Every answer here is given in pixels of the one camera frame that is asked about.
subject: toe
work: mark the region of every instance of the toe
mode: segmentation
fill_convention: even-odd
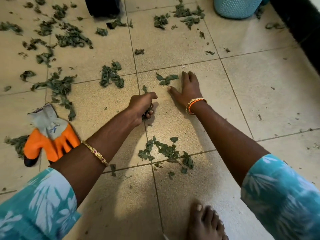
[[[203,215],[203,221],[204,221],[204,224],[207,226],[207,227],[210,227],[211,226],[211,222],[212,222],[212,218],[214,216],[214,210],[211,206],[207,206],[205,208],[205,213]]]
[[[221,220],[218,222],[217,231],[221,236],[224,235],[224,224]]]
[[[212,222],[211,222],[211,225],[212,225],[212,228],[213,228],[213,229],[217,229],[217,227],[218,227],[218,222],[219,222],[218,212],[214,211],[213,218],[212,218]]]
[[[201,204],[195,203],[191,206],[190,223],[201,223],[204,214],[204,207]]]

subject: toenail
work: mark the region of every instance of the toenail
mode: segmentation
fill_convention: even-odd
[[[202,209],[202,205],[197,205],[197,211],[201,211],[201,209]]]

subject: person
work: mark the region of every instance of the person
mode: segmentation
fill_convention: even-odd
[[[192,72],[182,73],[182,92],[168,86],[179,105],[202,98]],[[72,149],[0,206],[0,238],[62,239],[80,217],[76,209],[142,115],[157,99],[154,92],[131,97],[128,107],[86,142]],[[240,132],[203,99],[189,106],[197,116],[235,181],[241,198],[275,239],[318,239],[320,192],[286,163]],[[150,118],[153,110],[145,115]],[[187,238],[227,240],[218,213],[191,206]]]

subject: bracelet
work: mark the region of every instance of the bracelet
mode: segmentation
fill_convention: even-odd
[[[96,156],[96,157],[98,157],[99,159],[100,159],[100,161],[107,167],[108,166],[108,163],[106,162],[106,159],[104,159],[104,157],[100,154],[100,153],[98,153],[98,151],[95,149],[95,148],[93,148],[92,146],[90,146],[86,141],[81,141],[81,143],[83,144],[83,145],[85,145],[87,148],[89,148],[89,150]]]
[[[207,102],[204,98],[202,98],[202,97],[197,97],[197,98],[192,99],[192,100],[188,103],[188,105],[186,106],[186,113],[187,113],[188,115],[194,115],[194,113],[191,112],[190,108],[191,108],[191,106],[192,106],[194,103],[196,103],[196,102],[198,102],[198,101],[205,101],[206,103],[208,103],[208,102]]]

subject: forearm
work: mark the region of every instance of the forearm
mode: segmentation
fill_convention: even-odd
[[[269,152],[231,125],[206,102],[196,102],[191,111],[197,116],[235,181],[241,186],[250,168]]]
[[[130,110],[126,109],[94,133],[87,142],[109,163],[135,126]],[[78,206],[105,169],[105,165],[83,144],[64,155],[51,167],[68,180]]]

